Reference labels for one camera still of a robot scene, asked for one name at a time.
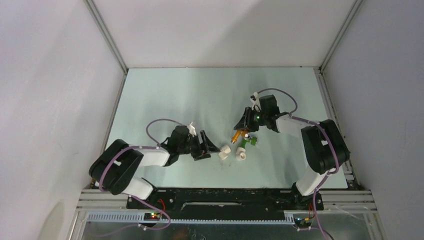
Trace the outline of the orange water faucet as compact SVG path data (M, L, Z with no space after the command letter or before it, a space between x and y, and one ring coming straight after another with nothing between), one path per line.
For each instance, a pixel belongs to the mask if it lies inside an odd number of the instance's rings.
M239 138L243 138L245 140L248 140L248 139L251 138L251 134L246 129L238 129L238 130L236 130L235 134L232 136L230 142L232 144L234 144L238 141Z

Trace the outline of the green water faucet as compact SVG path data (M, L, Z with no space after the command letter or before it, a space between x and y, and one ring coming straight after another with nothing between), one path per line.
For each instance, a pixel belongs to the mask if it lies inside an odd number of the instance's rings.
M240 143L240 146L239 147L245 149L248 144L250 144L252 146L256 146L257 143L258 143L258 138L257 137L243 138L241 140L241 143Z

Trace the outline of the white pipe elbow fitting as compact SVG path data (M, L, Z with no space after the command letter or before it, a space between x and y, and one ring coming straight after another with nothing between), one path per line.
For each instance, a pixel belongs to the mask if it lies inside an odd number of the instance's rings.
M235 157L237 161L244 161L247 157L246 149L243 147L238 147L236 149Z

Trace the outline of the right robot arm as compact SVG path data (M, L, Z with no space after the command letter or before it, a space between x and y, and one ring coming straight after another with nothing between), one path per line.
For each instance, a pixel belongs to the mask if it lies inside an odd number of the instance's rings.
M350 152L336 123L327 119L315 122L281 112L276 97L251 95L252 106L244 109L242 117L233 127L231 142L247 137L266 127L276 133L285 133L301 140L307 167L303 176L294 183L291 204L304 209L311 202L311 195L318 192L327 178L336 174L349 160Z

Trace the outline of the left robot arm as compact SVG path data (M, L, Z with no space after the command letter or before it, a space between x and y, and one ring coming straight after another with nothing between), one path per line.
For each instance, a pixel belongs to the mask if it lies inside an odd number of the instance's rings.
M195 161L203 160L220 151L204 130L196 132L191 124L178 125L157 146L129 145L116 139L94 161L88 174L98 182L101 191L134 196L145 208L153 208L158 202L157 188L145 178L136 176L139 168L168 167L181 155L190 155Z

